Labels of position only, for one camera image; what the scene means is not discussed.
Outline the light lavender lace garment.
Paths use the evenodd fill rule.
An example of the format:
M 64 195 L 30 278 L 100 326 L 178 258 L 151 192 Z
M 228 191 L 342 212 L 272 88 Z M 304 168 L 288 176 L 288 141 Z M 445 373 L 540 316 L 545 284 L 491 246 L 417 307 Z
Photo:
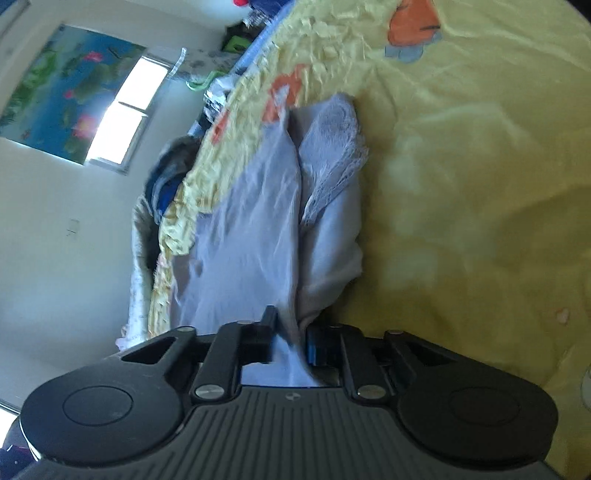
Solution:
M 249 385 L 317 387 L 304 332 L 362 272 L 360 170 L 367 149 L 353 101 L 338 93 L 284 113 L 172 263 L 172 327 L 214 334 L 276 307 L 270 363 L 242 370 Z

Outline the green plastic hanger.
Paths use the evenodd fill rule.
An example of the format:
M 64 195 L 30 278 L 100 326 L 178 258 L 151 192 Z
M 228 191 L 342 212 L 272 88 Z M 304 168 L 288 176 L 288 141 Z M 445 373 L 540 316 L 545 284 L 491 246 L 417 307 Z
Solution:
M 206 90 L 215 79 L 225 75 L 226 73 L 223 71 L 212 70 L 205 76 L 191 76 L 185 81 L 185 85 L 191 91 L 202 91 Z

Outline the grey patterned hanging cloth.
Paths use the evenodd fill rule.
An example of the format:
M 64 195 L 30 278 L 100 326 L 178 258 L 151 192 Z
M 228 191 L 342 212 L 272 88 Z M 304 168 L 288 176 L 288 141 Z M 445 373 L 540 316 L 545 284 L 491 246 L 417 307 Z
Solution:
M 239 58 L 239 53 L 181 48 L 169 77 L 201 84 L 215 73 L 224 75 L 231 71 Z

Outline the bright window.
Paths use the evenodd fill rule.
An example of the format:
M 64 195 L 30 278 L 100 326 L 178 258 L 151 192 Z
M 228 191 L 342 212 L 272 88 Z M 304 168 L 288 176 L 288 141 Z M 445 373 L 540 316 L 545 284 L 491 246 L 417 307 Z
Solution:
M 155 59 L 142 56 L 137 61 L 103 115 L 86 163 L 127 170 L 152 103 L 168 74 L 168 66 Z

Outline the wall light switch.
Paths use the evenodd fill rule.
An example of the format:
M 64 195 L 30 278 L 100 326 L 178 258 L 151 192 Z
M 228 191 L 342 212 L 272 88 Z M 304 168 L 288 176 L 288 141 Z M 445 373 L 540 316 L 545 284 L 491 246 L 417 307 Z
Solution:
M 80 229 L 80 221 L 77 219 L 69 219 L 66 227 L 66 235 L 74 236 L 77 235 Z

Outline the black white patterned cloth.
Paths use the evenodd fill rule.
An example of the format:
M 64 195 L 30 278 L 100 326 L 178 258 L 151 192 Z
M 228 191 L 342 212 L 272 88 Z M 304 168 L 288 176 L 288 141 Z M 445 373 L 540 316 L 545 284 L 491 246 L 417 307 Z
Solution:
M 235 90 L 240 79 L 239 75 L 228 74 L 215 78 L 204 93 L 204 114 L 213 124 L 228 103 L 229 96 Z

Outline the red and black jacket pile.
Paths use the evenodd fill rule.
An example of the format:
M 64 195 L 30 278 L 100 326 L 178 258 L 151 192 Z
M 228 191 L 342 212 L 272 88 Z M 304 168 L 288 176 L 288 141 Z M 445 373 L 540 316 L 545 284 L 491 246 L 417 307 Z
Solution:
M 290 3 L 290 0 L 233 0 L 235 6 L 249 6 L 252 9 L 265 12 L 267 15 L 276 15 L 284 5 Z

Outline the dark folded clothes pile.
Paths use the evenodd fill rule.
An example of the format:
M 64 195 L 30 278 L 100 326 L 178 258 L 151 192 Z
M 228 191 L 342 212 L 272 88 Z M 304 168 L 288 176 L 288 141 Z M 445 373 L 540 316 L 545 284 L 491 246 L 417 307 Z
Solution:
M 134 209 L 134 255 L 149 273 L 160 252 L 158 233 L 164 214 L 197 159 L 201 141 L 191 135 L 172 140 L 148 174 Z

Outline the lotus flower wall poster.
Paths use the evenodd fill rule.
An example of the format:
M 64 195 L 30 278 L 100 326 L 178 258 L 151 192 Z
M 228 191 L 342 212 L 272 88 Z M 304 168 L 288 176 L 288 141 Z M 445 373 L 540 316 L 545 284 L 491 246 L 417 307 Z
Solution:
M 1 114 L 1 136 L 82 164 L 98 126 L 145 48 L 60 25 Z

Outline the light blue knit blanket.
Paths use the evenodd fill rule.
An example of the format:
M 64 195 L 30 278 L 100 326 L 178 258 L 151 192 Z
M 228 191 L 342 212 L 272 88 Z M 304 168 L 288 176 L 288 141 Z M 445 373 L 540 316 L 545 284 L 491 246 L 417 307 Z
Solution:
M 290 11 L 293 10 L 294 4 L 296 4 L 296 2 L 288 1 L 280 8 L 276 16 L 270 20 L 270 24 L 263 29 L 252 42 L 252 45 L 250 45 L 249 48 L 245 50 L 245 53 L 243 53 L 238 59 L 238 62 L 233 65 L 230 70 L 231 74 L 242 75 L 249 69 L 249 67 L 256 64 L 257 58 L 262 56 L 267 47 L 270 46 L 273 34 L 276 32 L 276 29 L 279 28 L 280 23 L 290 15 Z

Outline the yellow floral quilt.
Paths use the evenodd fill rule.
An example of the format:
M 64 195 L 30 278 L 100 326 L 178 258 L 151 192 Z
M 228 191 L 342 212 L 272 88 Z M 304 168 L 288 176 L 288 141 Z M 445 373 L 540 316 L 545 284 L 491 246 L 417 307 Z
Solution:
M 339 320 L 407 330 L 541 385 L 551 465 L 590 472 L 590 25 L 565 1 L 300 1 L 204 142 L 163 219 L 171 258 L 283 106 L 344 92 L 369 148 L 363 275 Z

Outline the white printed quilt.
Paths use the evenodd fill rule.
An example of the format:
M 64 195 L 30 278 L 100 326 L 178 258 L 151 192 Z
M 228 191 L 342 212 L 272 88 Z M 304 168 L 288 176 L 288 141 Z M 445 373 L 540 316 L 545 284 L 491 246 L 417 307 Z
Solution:
M 120 351 L 148 338 L 148 314 L 159 252 L 158 225 L 149 202 L 141 195 L 132 210 L 130 298 L 128 320 L 122 327 L 121 337 L 116 340 Z

